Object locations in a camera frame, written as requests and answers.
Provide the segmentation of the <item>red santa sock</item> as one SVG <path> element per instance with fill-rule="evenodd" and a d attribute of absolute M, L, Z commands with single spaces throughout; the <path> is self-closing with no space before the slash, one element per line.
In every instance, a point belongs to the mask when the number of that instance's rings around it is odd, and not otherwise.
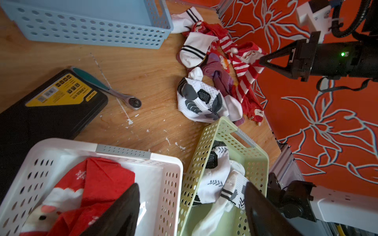
<path fill-rule="evenodd" d="M 33 210 L 22 227 L 21 236 L 46 236 L 60 214 L 80 207 L 84 189 L 53 188 L 40 206 Z"/>

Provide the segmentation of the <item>red christmas sock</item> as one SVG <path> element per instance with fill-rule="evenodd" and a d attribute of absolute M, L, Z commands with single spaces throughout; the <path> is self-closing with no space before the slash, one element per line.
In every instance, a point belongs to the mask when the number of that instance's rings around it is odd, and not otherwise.
<path fill-rule="evenodd" d="M 84 189 L 78 209 L 60 214 L 49 236 L 78 236 L 93 225 L 135 182 L 120 163 L 90 157 L 70 169 L 54 188 Z"/>

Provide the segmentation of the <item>white grey sport sock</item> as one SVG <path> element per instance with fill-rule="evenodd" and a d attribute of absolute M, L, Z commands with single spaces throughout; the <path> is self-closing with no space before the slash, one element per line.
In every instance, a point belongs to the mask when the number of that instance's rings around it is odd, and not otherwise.
<path fill-rule="evenodd" d="M 227 117 L 237 126 L 244 122 L 241 103 L 225 89 L 220 75 L 215 74 L 214 86 L 204 83 L 203 71 L 195 67 L 177 87 L 178 110 L 195 122 L 213 123 Z"/>
<path fill-rule="evenodd" d="M 215 141 L 200 182 L 194 206 L 214 203 L 220 196 L 230 173 L 228 147 L 224 142 Z"/>

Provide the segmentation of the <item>white sock black stripes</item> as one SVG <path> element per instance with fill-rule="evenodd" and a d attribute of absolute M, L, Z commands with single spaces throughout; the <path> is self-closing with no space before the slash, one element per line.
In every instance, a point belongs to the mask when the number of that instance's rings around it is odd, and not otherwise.
<path fill-rule="evenodd" d="M 233 206 L 231 202 L 237 196 L 236 183 L 239 172 L 232 171 L 228 176 L 220 197 L 213 204 L 209 213 L 194 228 L 192 236 L 210 236 L 216 230 L 224 212 Z"/>

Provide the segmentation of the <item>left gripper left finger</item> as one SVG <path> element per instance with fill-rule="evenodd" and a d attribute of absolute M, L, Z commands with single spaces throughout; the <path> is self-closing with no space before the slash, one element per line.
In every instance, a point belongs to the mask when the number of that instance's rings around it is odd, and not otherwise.
<path fill-rule="evenodd" d="M 82 236 L 133 236 L 140 208 L 138 184 L 125 191 L 119 199 Z"/>

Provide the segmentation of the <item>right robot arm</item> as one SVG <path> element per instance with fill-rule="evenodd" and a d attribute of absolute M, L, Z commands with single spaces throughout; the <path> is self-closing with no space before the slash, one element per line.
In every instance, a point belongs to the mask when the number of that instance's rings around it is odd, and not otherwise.
<path fill-rule="evenodd" d="M 274 53 L 263 56 L 260 64 L 289 79 L 308 81 L 310 76 L 321 76 L 317 82 L 319 94 L 332 95 L 348 87 L 326 87 L 341 77 L 365 78 L 360 88 L 370 81 L 378 80 L 378 47 L 367 39 L 362 41 L 326 43 L 319 42 L 319 31 L 311 33 L 309 39 L 297 40 Z M 314 187 L 315 198 L 311 200 L 313 215 L 324 222 L 333 222 L 378 232 L 377 198 L 336 191 L 325 187 Z"/>

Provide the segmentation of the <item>small white sock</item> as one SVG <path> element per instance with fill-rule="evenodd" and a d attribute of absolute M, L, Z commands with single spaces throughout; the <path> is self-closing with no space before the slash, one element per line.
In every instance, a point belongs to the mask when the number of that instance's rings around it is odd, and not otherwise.
<path fill-rule="evenodd" d="M 245 177 L 245 168 L 240 163 L 231 160 L 231 171 L 237 173 L 235 190 L 230 197 L 230 201 L 239 209 L 245 210 L 245 191 L 249 180 Z"/>

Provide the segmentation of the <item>red white striped sock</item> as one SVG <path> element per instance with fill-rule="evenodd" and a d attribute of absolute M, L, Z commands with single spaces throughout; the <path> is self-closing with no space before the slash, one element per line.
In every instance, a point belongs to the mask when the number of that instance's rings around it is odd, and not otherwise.
<path fill-rule="evenodd" d="M 265 55 L 263 50 L 251 41 L 237 45 L 228 36 L 220 39 L 220 47 L 238 79 L 238 85 L 232 88 L 232 95 L 239 100 L 243 113 L 249 120 L 261 123 L 264 109 L 256 98 L 252 85 L 264 70 L 259 63 L 259 59 Z"/>

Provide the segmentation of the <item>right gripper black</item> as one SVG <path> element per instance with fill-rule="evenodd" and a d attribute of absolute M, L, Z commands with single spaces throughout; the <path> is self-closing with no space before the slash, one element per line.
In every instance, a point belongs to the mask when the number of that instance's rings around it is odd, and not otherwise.
<path fill-rule="evenodd" d="M 259 64 L 289 79 L 308 81 L 310 76 L 338 80 L 342 77 L 378 80 L 378 45 L 365 41 L 319 43 L 320 33 L 265 55 Z M 295 76 L 293 59 L 295 57 Z"/>

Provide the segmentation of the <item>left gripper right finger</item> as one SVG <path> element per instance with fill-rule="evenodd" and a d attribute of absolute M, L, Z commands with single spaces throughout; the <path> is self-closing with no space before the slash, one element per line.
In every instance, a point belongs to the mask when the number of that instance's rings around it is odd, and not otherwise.
<path fill-rule="evenodd" d="M 245 211 L 252 236 L 300 236 L 251 182 L 245 191 Z"/>

